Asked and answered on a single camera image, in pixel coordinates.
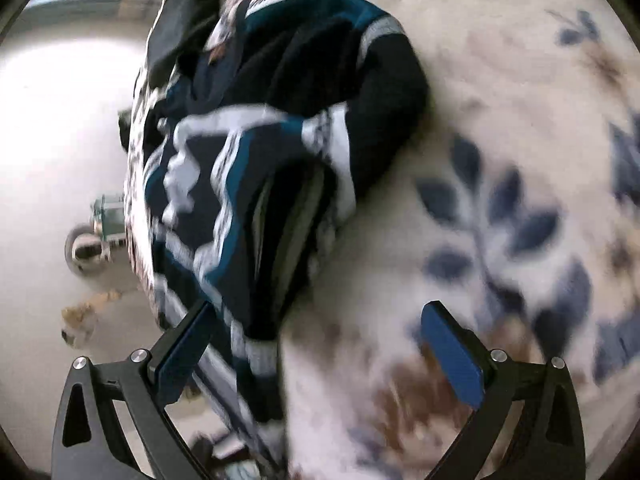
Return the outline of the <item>navy white patterned knit sweater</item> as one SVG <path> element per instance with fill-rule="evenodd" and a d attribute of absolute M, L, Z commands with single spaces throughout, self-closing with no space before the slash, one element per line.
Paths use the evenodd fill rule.
<path fill-rule="evenodd" d="M 309 265 L 416 131 L 427 82 L 367 0 L 244 0 L 218 58 L 152 89 L 142 196 L 160 327 L 216 309 L 194 375 L 269 469 L 285 471 L 278 336 Z"/>

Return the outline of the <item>small wheeled cart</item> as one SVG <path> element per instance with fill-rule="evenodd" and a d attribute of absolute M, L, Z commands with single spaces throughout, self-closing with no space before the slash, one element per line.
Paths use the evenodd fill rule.
<path fill-rule="evenodd" d="M 68 232 L 64 258 L 80 276 L 96 275 L 112 261 L 113 252 L 126 244 L 124 196 L 98 196 L 90 205 L 90 218 Z"/>

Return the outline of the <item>black folded garment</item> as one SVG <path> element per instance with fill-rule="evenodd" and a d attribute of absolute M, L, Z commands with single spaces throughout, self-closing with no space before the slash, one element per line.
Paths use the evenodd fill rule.
<path fill-rule="evenodd" d="M 220 18 L 220 0 L 163 0 L 146 44 L 146 80 L 163 87 L 175 70 L 191 75 Z"/>

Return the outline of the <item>tan object on floor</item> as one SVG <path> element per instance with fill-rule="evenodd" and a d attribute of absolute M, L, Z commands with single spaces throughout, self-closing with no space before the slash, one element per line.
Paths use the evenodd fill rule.
<path fill-rule="evenodd" d="M 109 305 L 122 298 L 117 289 L 99 292 L 79 304 L 61 310 L 61 336 L 70 348 L 82 348 L 92 338 L 99 322 L 99 314 Z"/>

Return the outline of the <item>floral cream bed quilt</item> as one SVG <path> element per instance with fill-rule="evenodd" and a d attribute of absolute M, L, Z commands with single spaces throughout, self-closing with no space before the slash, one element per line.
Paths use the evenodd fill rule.
<path fill-rule="evenodd" d="M 220 0 L 224 50 L 244 0 Z M 582 419 L 584 479 L 639 446 L 639 53 L 606 0 L 367 0 L 427 82 L 416 131 L 312 258 L 278 336 L 285 471 L 243 437 L 247 479 L 426 479 L 473 409 L 420 334 L 441 302 L 514 361 L 555 356 Z M 145 59 L 125 184 L 129 258 L 151 298 Z"/>

